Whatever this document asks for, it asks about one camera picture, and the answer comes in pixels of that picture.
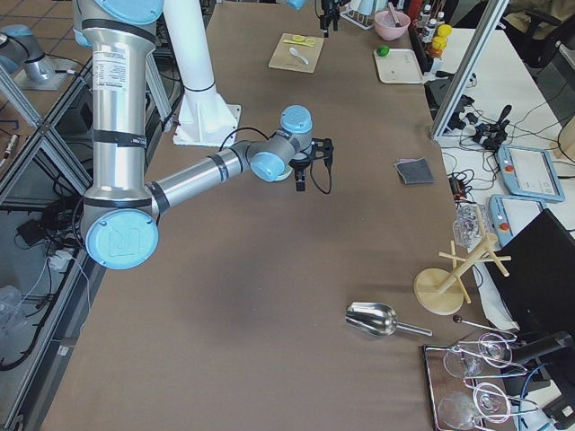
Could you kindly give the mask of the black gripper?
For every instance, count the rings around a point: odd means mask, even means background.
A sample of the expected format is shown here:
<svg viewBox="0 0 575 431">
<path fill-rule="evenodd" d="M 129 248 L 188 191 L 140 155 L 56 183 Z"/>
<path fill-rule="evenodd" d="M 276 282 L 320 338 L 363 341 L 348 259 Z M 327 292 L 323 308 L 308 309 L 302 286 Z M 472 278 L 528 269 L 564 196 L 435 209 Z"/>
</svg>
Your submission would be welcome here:
<svg viewBox="0 0 575 431">
<path fill-rule="evenodd" d="M 305 171 L 311 165 L 311 159 L 306 154 L 297 154 L 290 162 L 289 166 L 292 168 L 294 177 L 295 177 L 295 184 L 296 184 L 296 191 L 304 192 L 305 191 Z"/>
<path fill-rule="evenodd" d="M 340 19 L 340 6 L 336 0 L 321 0 L 322 13 L 319 15 L 320 29 L 324 37 L 330 35 L 330 29 L 337 31 Z"/>
</svg>

